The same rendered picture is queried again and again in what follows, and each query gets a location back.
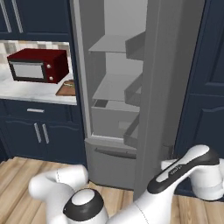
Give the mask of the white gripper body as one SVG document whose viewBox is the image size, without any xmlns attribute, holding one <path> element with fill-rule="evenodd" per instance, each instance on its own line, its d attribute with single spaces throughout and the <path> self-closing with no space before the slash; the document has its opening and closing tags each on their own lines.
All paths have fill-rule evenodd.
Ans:
<svg viewBox="0 0 224 224">
<path fill-rule="evenodd" d="M 161 162 L 161 169 L 163 177 L 174 175 L 179 169 L 179 161 L 177 159 L 164 160 Z"/>
</svg>

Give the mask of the grey fridge door bin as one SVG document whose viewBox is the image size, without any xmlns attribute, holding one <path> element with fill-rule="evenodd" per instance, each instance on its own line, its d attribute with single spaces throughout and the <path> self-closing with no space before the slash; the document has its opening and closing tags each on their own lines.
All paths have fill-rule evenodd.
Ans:
<svg viewBox="0 0 224 224">
<path fill-rule="evenodd" d="M 123 143 L 133 148 L 137 148 L 138 124 L 139 116 L 134 119 L 123 135 Z"/>
<path fill-rule="evenodd" d="M 124 90 L 124 100 L 132 106 L 140 106 L 143 75 L 140 74 Z"/>
<path fill-rule="evenodd" d="M 144 60 L 145 32 L 125 41 L 126 57 L 130 60 Z"/>
</svg>

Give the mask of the grey fridge crisper drawer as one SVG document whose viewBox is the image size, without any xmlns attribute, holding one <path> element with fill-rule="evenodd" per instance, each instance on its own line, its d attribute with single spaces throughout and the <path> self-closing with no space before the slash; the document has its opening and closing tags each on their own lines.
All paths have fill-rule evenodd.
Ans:
<svg viewBox="0 0 224 224">
<path fill-rule="evenodd" d="M 122 138 L 140 108 L 124 101 L 97 100 L 92 107 L 93 132 L 96 136 Z"/>
</svg>

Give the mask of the grey fridge door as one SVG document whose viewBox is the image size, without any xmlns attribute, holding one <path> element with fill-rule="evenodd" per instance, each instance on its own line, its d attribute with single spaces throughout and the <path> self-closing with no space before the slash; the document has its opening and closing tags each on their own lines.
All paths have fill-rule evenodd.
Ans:
<svg viewBox="0 0 224 224">
<path fill-rule="evenodd" d="M 134 197 L 172 156 L 205 0 L 149 0 Z"/>
</svg>

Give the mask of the grey fridge shelf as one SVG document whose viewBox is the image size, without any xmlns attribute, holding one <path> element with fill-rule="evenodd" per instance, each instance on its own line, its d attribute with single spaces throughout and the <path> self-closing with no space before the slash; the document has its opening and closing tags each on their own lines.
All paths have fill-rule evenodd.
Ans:
<svg viewBox="0 0 224 224">
<path fill-rule="evenodd" d="M 90 52 L 106 53 L 125 53 L 125 42 L 131 39 L 131 36 L 104 35 L 90 48 Z"/>
<path fill-rule="evenodd" d="M 94 93 L 95 100 L 124 101 L 124 90 L 137 78 L 133 74 L 107 73 Z"/>
</svg>

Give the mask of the wooden cutting board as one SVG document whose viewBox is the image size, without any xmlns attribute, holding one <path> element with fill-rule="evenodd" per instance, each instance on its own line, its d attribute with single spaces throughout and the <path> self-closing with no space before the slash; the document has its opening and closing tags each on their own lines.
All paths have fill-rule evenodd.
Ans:
<svg viewBox="0 0 224 224">
<path fill-rule="evenodd" d="M 64 82 L 74 84 L 73 80 L 66 80 Z M 57 93 L 55 95 L 56 96 L 75 96 L 75 85 L 74 85 L 74 87 L 69 87 L 69 86 L 64 86 L 62 84 L 62 86 L 59 88 L 59 90 L 57 91 Z"/>
</svg>

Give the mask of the grey fridge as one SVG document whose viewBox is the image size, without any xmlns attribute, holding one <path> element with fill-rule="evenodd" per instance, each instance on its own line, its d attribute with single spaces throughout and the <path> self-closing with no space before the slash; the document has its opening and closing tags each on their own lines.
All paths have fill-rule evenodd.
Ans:
<svg viewBox="0 0 224 224">
<path fill-rule="evenodd" d="M 86 138 L 93 132 L 93 98 L 106 74 L 143 74 L 144 60 L 128 59 L 126 52 L 90 52 L 89 48 L 104 35 L 134 37 L 145 32 L 149 0 L 71 0 L 73 34 L 80 86 L 80 101 Z"/>
</svg>

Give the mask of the grey freezer drawer front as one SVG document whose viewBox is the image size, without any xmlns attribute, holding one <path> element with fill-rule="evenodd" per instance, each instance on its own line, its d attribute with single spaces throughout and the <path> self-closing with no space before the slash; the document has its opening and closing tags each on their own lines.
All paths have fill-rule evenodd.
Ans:
<svg viewBox="0 0 224 224">
<path fill-rule="evenodd" d="M 95 148 L 137 155 L 135 148 L 114 139 L 96 138 L 86 138 L 85 148 L 89 179 L 92 182 L 100 186 L 134 189 L 136 160 L 101 154 L 95 152 Z"/>
</svg>

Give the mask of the navy tall cupboard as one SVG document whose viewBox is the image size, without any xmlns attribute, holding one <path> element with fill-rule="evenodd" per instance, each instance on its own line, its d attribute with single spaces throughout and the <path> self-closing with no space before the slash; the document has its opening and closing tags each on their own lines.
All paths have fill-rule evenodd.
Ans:
<svg viewBox="0 0 224 224">
<path fill-rule="evenodd" d="M 206 0 L 174 156 L 206 144 L 224 158 L 224 0 Z"/>
</svg>

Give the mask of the navy base cupboard door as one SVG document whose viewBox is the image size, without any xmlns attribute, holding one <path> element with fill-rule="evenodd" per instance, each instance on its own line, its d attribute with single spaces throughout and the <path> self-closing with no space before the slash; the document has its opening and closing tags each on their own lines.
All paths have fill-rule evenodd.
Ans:
<svg viewBox="0 0 224 224">
<path fill-rule="evenodd" d="M 25 158 L 42 158 L 41 143 L 39 143 L 35 122 L 7 119 L 5 128 L 9 134 L 10 145 L 16 156 Z"/>
<path fill-rule="evenodd" d="M 45 142 L 47 156 L 51 161 L 73 165 L 86 163 L 84 140 L 78 125 L 58 122 L 45 125 L 50 141 Z"/>
</svg>

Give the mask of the navy drawer front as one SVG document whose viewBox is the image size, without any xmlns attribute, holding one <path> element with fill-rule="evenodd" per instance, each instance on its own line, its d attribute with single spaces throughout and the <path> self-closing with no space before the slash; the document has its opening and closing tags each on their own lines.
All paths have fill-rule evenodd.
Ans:
<svg viewBox="0 0 224 224">
<path fill-rule="evenodd" d="M 55 122 L 67 122 L 69 119 L 69 107 L 63 104 L 2 100 L 2 105 L 6 116 Z M 27 109 L 44 109 L 45 113 L 27 112 Z"/>
</svg>

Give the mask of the dark red microwave oven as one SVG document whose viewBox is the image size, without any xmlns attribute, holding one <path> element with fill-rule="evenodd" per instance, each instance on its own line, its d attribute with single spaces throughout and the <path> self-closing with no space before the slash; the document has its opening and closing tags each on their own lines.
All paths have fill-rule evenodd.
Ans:
<svg viewBox="0 0 224 224">
<path fill-rule="evenodd" d="M 66 50 L 25 48 L 7 60 L 14 81 L 59 83 L 69 74 Z"/>
</svg>

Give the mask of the navy wall cupboard door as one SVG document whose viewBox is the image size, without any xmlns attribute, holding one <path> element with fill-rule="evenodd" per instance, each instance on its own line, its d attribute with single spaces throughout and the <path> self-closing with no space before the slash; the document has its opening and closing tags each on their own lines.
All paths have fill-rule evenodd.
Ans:
<svg viewBox="0 0 224 224">
<path fill-rule="evenodd" d="M 6 33 L 6 34 L 10 33 L 7 31 L 1 6 L 0 6 L 0 33 Z"/>
<path fill-rule="evenodd" d="M 25 34 L 65 34 L 67 0 L 16 0 Z"/>
</svg>

